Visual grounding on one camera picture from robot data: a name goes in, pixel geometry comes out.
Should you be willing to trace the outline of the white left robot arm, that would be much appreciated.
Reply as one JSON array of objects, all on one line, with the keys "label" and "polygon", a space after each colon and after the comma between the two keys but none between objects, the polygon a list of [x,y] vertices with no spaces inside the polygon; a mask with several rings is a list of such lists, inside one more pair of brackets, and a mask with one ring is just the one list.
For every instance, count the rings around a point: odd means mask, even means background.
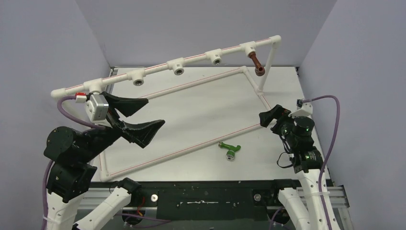
[{"label": "white left robot arm", "polygon": [[[63,108],[62,104],[67,100],[94,104],[91,112],[107,123],[97,125],[77,119]],[[57,108],[61,114],[88,129],[78,131],[60,126],[47,137],[44,156],[49,159],[49,164],[42,185],[42,229],[99,230],[125,206],[143,202],[141,184],[124,178],[92,212],[83,219],[75,219],[97,171],[90,162],[120,138],[145,148],[165,124],[164,120],[130,124],[120,119],[120,115],[131,116],[147,103],[146,98],[122,98],[107,92],[78,92],[58,100]]]}]

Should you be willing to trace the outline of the white PVC pipe frame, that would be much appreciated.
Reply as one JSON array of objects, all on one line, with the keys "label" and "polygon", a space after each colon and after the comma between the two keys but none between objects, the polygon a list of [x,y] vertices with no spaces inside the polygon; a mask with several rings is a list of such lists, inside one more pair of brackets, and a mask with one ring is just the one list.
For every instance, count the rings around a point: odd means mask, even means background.
[{"label": "white PVC pipe frame", "polygon": [[[258,113],[269,109],[263,87],[269,75],[279,35],[237,46],[216,49],[187,58],[170,60],[148,68],[99,78],[80,85],[51,91],[54,99],[79,92],[101,93],[112,86],[113,94],[125,98],[146,98],[146,112],[128,116],[126,122],[146,119],[165,121],[142,153],[120,140],[99,157],[102,182],[129,176],[145,168],[184,157],[218,142],[260,129]],[[261,46],[271,46],[265,74],[259,81],[246,66],[189,67],[189,64],[244,52],[253,54]]]}]

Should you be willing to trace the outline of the green water faucet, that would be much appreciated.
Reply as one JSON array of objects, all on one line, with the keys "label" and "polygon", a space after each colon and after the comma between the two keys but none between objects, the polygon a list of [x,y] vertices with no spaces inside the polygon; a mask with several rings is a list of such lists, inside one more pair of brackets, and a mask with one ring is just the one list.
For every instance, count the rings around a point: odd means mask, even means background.
[{"label": "green water faucet", "polygon": [[218,146],[221,149],[226,149],[227,150],[226,159],[228,161],[233,161],[235,159],[236,152],[240,151],[240,149],[241,149],[240,145],[233,146],[233,145],[225,144],[224,142],[219,142]]}]

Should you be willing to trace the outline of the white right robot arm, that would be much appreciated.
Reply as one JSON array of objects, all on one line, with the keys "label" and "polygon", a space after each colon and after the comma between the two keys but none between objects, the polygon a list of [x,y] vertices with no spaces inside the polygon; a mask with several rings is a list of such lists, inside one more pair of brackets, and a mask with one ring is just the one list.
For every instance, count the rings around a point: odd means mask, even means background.
[{"label": "white right robot arm", "polygon": [[271,131],[282,140],[306,200],[301,201],[296,189],[277,186],[269,191],[271,202],[285,207],[297,229],[338,230],[322,172],[324,161],[312,138],[313,119],[302,112],[292,113],[281,105],[260,113],[259,118],[262,127],[276,120]]}]

